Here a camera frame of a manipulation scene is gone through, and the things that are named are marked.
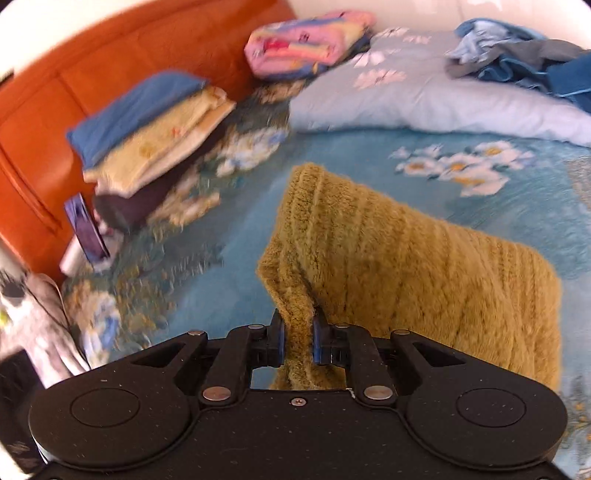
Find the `mustard yellow knit sweater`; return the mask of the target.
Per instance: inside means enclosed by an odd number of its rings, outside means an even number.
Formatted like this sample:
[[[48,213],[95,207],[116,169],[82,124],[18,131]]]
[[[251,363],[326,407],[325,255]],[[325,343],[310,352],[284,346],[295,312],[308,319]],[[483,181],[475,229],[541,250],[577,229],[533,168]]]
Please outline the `mustard yellow knit sweater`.
[[[257,274],[286,324],[277,390],[341,389],[312,360],[312,318],[408,329],[557,389],[561,283],[536,250],[430,217],[305,163],[291,171]]]

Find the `teal floral bed blanket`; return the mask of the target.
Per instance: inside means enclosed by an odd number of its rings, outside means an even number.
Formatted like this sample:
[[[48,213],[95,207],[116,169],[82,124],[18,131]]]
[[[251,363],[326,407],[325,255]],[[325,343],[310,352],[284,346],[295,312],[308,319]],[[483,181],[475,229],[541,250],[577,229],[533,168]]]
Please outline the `teal floral bed blanket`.
[[[297,85],[240,104],[225,135],[66,303],[98,367],[190,329],[222,336],[273,310],[287,363],[260,387],[342,386],[312,361],[311,316],[377,337],[406,328],[558,391],[557,465],[590,475],[590,151],[490,134],[287,124]]]

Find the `purple phone box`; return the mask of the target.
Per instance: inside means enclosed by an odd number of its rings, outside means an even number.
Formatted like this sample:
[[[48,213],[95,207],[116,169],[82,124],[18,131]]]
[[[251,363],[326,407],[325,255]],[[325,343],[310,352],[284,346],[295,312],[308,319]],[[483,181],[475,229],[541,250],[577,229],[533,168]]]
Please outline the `purple phone box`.
[[[96,265],[109,259],[110,253],[83,196],[78,193],[69,198],[64,204],[64,210],[89,263]]]

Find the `stack of folded linens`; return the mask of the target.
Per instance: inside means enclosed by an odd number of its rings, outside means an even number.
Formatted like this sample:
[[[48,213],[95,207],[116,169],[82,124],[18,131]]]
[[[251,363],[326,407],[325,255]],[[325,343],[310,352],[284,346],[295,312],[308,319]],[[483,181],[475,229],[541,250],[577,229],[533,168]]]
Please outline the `stack of folded linens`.
[[[235,101],[207,80],[167,70],[136,84],[66,138],[110,227],[145,223],[195,161],[223,136]]]

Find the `light blue floral duvet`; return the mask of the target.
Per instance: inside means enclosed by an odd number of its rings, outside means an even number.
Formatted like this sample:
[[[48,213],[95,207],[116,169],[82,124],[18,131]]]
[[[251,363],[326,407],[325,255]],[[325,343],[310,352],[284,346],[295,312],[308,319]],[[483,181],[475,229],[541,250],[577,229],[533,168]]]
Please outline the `light blue floral duvet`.
[[[450,77],[446,55],[456,44],[451,32],[387,29],[367,52],[318,76],[290,100],[290,127],[493,133],[589,146],[590,116],[567,100]]]

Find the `pink floral folded blanket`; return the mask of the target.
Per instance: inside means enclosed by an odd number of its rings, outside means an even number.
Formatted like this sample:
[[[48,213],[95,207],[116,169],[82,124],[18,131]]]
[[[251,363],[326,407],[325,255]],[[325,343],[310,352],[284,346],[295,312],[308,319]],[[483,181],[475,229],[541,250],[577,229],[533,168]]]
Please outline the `pink floral folded blanket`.
[[[376,23],[371,12],[342,10],[264,25],[250,34],[245,59],[260,80],[313,78],[365,49]]]

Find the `orange wooden headboard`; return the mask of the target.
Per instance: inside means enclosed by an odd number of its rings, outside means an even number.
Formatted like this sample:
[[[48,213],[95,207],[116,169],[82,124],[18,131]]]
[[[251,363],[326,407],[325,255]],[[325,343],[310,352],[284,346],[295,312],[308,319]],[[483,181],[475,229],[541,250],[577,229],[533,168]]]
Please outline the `orange wooden headboard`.
[[[55,281],[73,236],[63,204],[93,187],[66,132],[148,76],[180,69],[242,100],[256,87],[243,55],[259,26],[290,20],[286,1],[151,1],[50,50],[1,89],[1,243]]]

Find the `blue fleece jacket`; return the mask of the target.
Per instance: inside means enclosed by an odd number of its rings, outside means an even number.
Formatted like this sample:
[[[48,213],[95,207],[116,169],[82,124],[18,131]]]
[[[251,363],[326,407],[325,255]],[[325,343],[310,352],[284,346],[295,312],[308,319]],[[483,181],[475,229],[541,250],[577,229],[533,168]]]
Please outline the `blue fleece jacket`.
[[[476,18],[455,30],[446,54],[452,78],[514,84],[590,111],[590,52],[565,40],[493,19]]]

